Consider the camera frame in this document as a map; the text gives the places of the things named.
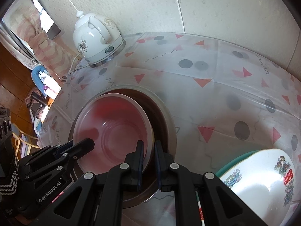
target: kettle lid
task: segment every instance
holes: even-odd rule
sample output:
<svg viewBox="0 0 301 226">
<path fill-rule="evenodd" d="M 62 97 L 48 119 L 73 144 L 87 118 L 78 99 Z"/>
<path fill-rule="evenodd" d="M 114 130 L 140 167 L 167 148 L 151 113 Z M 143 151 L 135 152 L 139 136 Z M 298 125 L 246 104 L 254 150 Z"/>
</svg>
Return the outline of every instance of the kettle lid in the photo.
<svg viewBox="0 0 301 226">
<path fill-rule="evenodd" d="M 76 17 L 79 18 L 79 20 L 75 23 L 75 29 L 79 28 L 83 24 L 89 21 L 90 16 L 95 17 L 96 13 L 87 13 L 85 14 L 84 11 L 78 11 L 76 13 Z"/>
</svg>

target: plastic tablecloth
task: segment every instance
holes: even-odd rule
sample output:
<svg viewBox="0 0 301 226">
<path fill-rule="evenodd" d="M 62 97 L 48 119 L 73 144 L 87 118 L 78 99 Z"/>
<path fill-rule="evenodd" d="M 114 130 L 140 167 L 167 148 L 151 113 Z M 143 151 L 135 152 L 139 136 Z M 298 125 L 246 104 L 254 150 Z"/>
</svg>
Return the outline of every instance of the plastic tablecloth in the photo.
<svg viewBox="0 0 301 226">
<path fill-rule="evenodd" d="M 111 86 L 133 84 L 157 94 L 177 131 L 175 162 L 195 173 L 216 172 L 258 149 L 291 158 L 296 187 L 286 219 L 301 200 L 301 82 L 261 55 L 221 40 L 174 33 L 125 36 L 108 63 L 79 69 L 44 121 L 39 144 L 64 144 L 81 108 Z M 254 164 L 254 169 L 262 169 Z M 122 225 L 175 225 L 172 192 L 123 210 Z"/>
</svg>

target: squiggly line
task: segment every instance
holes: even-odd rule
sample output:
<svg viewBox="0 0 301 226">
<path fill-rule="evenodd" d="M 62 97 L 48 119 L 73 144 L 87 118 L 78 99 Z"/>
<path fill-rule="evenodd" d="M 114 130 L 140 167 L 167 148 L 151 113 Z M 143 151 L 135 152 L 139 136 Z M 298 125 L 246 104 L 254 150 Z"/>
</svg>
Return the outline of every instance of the squiggly line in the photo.
<svg viewBox="0 0 301 226">
<path fill-rule="evenodd" d="M 112 83 L 112 84 L 111 84 L 111 87 L 112 87 L 113 84 L 114 84 L 114 82 L 113 82 L 113 81 L 110 82 L 111 78 L 109 78 L 109 79 L 106 78 L 106 80 L 109 81 L 109 84 Z"/>
<path fill-rule="evenodd" d="M 259 114 L 260 114 L 261 111 L 262 111 L 262 108 L 260 107 L 260 111 L 259 111 L 259 113 L 258 113 L 258 121 L 254 123 L 254 129 L 255 129 L 255 132 L 256 132 L 256 124 L 257 124 L 257 123 L 259 122 L 259 120 L 260 120 Z"/>
<path fill-rule="evenodd" d="M 256 57 L 259 58 L 259 62 L 261 63 L 261 66 L 262 66 L 262 67 L 264 68 L 264 70 L 267 72 L 266 75 L 268 75 L 270 72 L 268 72 L 268 71 L 266 70 L 267 67 L 265 67 L 265 66 L 263 65 L 263 62 L 261 62 L 261 58 L 258 57 L 258 55 L 256 55 Z"/>
<path fill-rule="evenodd" d="M 145 201 L 144 203 L 149 203 L 152 199 L 163 200 L 164 198 L 166 198 L 168 196 L 171 197 L 171 198 L 174 198 L 174 196 L 172 196 L 172 195 L 166 195 L 163 198 L 152 197 L 148 201 Z"/>
<path fill-rule="evenodd" d="M 69 101 L 70 101 L 70 93 L 68 93 L 68 99 L 67 99 L 67 102 L 66 102 L 66 109 L 68 109 L 68 107 L 69 107 Z"/>
<path fill-rule="evenodd" d="M 154 57 L 154 58 L 152 58 L 152 59 L 155 59 L 155 58 L 157 58 L 157 57 L 162 57 L 162 56 L 164 56 L 165 54 L 163 54 L 163 55 L 158 55 L 158 56 L 156 56 L 156 57 Z"/>
<path fill-rule="evenodd" d="M 58 143 L 60 144 L 60 143 L 61 143 L 61 141 L 60 141 L 60 136 L 58 135 L 58 130 L 56 129 L 55 131 L 57 132 Z"/>
<path fill-rule="evenodd" d="M 207 154 L 207 152 L 206 152 L 206 145 L 205 145 L 204 149 L 205 149 L 205 152 L 204 152 L 205 156 L 207 156 L 207 157 L 210 158 L 210 168 L 211 168 L 211 169 L 216 169 L 216 167 L 212 167 L 213 158 L 212 158 L 211 155 L 208 155 L 208 154 Z"/>
</svg>

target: kettle lid knob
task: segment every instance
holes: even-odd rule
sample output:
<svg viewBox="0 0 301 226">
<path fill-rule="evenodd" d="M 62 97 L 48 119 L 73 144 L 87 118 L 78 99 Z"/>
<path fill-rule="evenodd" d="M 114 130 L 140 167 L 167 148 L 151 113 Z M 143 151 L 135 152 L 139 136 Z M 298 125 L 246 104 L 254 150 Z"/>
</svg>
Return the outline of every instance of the kettle lid knob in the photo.
<svg viewBox="0 0 301 226">
<path fill-rule="evenodd" d="M 77 18 L 81 18 L 83 15 L 84 15 L 84 11 L 78 11 L 78 12 L 76 13 L 76 17 L 77 17 Z"/>
</svg>

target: kettle handle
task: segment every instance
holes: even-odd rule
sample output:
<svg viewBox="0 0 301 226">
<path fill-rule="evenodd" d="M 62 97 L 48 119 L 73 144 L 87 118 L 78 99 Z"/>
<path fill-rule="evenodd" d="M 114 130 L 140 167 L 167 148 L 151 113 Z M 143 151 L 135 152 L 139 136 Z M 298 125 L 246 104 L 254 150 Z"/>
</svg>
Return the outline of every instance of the kettle handle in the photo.
<svg viewBox="0 0 301 226">
<path fill-rule="evenodd" d="M 103 25 L 103 23 L 100 22 L 99 19 L 96 19 L 95 17 L 90 16 L 89 17 L 88 26 L 91 29 L 96 28 L 99 31 L 99 33 L 103 37 L 100 40 L 100 42 L 102 44 L 106 44 L 106 43 L 108 43 L 111 40 L 111 35 L 110 35 L 108 29 Z"/>
</svg>

